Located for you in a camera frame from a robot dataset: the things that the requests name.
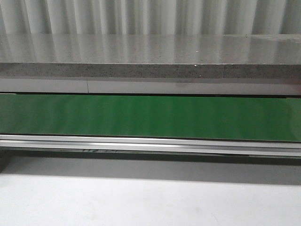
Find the white pleated curtain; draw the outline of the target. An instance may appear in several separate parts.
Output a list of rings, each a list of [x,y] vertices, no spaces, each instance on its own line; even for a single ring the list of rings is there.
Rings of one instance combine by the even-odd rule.
[[[3,0],[0,31],[27,34],[299,34],[298,0]]]

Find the grey speckled stone counter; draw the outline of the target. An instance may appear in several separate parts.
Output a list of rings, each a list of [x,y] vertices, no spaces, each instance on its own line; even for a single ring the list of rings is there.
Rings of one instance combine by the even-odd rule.
[[[301,37],[2,34],[2,93],[301,95]]]

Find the aluminium conveyor frame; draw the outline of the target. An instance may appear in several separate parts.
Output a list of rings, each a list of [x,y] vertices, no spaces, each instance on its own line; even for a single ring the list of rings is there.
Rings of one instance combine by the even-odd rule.
[[[300,158],[299,142],[48,135],[0,136],[4,150]]]

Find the green conveyor belt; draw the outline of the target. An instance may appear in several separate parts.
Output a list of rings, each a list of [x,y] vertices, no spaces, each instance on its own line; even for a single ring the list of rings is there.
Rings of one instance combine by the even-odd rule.
[[[298,98],[1,94],[4,134],[299,142]]]

